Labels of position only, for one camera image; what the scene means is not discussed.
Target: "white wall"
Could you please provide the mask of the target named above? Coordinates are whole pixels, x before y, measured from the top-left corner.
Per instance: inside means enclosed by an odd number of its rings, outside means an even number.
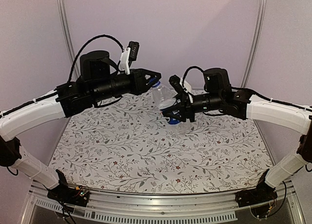
[[[133,67],[182,76],[192,65],[227,68],[239,86],[252,44],[259,0],[65,0],[75,51],[98,34],[116,37],[124,46],[138,41]],[[100,39],[86,51],[108,50],[117,61],[120,49]],[[198,71],[188,81],[202,88]]]
[[[9,109],[67,80],[69,58],[56,0],[0,0],[0,110]],[[46,123],[19,136],[48,163],[65,120]],[[0,168],[0,223],[18,223],[30,179]]]
[[[248,87],[278,100],[312,105],[312,0],[268,0],[259,47]],[[298,147],[299,134],[261,123],[280,161]],[[312,174],[292,178],[307,223],[312,221]]]

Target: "plastic bottle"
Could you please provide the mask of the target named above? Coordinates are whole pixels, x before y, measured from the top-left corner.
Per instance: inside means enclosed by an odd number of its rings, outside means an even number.
[[[152,88],[153,99],[159,110],[168,108],[176,103],[174,92],[161,84],[160,81],[158,81]],[[166,120],[169,124],[169,128],[177,134],[185,135],[190,131],[190,122],[180,122],[173,118],[166,118]]]

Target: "floral tablecloth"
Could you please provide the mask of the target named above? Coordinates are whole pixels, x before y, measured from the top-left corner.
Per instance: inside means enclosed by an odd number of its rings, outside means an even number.
[[[72,117],[50,167],[69,183],[94,188],[202,193],[255,186],[272,166],[253,121],[203,114],[195,119],[190,132],[176,135],[151,92],[124,95],[114,105]]]

